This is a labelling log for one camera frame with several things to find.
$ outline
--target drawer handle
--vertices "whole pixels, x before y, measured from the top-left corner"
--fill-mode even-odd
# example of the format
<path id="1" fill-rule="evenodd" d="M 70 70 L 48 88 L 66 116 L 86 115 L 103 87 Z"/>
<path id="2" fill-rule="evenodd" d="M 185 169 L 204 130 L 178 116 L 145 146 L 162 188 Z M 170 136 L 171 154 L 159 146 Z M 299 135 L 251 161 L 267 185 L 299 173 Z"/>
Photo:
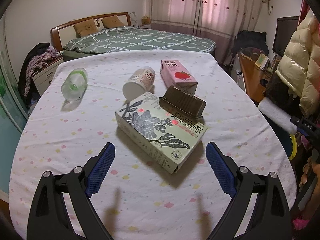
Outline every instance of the drawer handle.
<path id="1" fill-rule="evenodd" d="M 51 77 L 52 74 L 53 74 L 53 71 L 47 75 L 47 78 Z"/>

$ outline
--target wooden headboard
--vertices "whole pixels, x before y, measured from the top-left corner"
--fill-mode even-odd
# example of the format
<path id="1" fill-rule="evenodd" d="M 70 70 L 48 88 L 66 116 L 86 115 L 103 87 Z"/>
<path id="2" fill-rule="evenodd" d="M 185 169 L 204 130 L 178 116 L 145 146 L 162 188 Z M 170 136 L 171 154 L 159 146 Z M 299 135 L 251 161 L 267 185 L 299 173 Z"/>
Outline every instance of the wooden headboard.
<path id="1" fill-rule="evenodd" d="M 80 23 L 86 20 L 94 19 L 100 23 L 99 30 L 103 28 L 101 19 L 109 16 L 117 15 L 119 19 L 125 24 L 124 19 L 126 17 L 127 25 L 131 26 L 130 16 L 127 12 L 120 12 L 120 13 L 108 13 L 108 14 L 100 14 L 95 16 L 90 16 L 87 18 L 82 18 L 79 20 L 73 20 L 68 23 L 61 24 L 57 27 L 51 29 L 51 37 L 53 46 L 57 49 L 57 51 L 63 50 L 63 45 L 68 43 L 69 41 L 76 38 L 76 31 L 73 28 L 73 25 L 76 23 Z"/>

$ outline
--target plaid blanket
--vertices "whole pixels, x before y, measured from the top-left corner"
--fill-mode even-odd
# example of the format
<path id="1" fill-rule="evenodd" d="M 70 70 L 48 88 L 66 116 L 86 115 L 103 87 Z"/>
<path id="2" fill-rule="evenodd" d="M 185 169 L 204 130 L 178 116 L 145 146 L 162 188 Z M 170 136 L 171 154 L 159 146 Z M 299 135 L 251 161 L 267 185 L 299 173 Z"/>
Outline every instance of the plaid blanket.
<path id="1" fill-rule="evenodd" d="M 168 33 L 130 26 L 103 29 L 95 34 L 69 41 L 64 49 L 102 54 L 139 49 L 175 49 L 211 53 L 216 43 L 182 33 Z"/>

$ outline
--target black monitor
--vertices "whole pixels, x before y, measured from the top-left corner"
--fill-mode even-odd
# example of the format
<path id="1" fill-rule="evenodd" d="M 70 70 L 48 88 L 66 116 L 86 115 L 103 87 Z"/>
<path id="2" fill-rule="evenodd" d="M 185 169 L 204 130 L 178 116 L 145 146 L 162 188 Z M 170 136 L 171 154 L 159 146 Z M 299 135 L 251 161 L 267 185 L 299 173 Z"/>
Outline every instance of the black monitor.
<path id="1" fill-rule="evenodd" d="M 275 41 L 272 50 L 281 57 L 290 42 L 292 34 L 297 30 L 299 16 L 278 18 Z"/>

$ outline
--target tissue box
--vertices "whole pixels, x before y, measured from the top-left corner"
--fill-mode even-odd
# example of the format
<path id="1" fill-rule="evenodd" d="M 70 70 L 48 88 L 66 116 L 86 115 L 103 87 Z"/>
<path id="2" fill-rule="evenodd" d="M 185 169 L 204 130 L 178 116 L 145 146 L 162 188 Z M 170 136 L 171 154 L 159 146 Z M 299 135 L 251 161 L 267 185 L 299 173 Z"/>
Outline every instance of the tissue box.
<path id="1" fill-rule="evenodd" d="M 195 95 L 198 82 L 178 60 L 162 60 L 160 74 L 165 85 Z"/>
<path id="2" fill-rule="evenodd" d="M 177 172 L 207 127 L 146 92 L 115 112 L 118 126 L 170 174 Z"/>

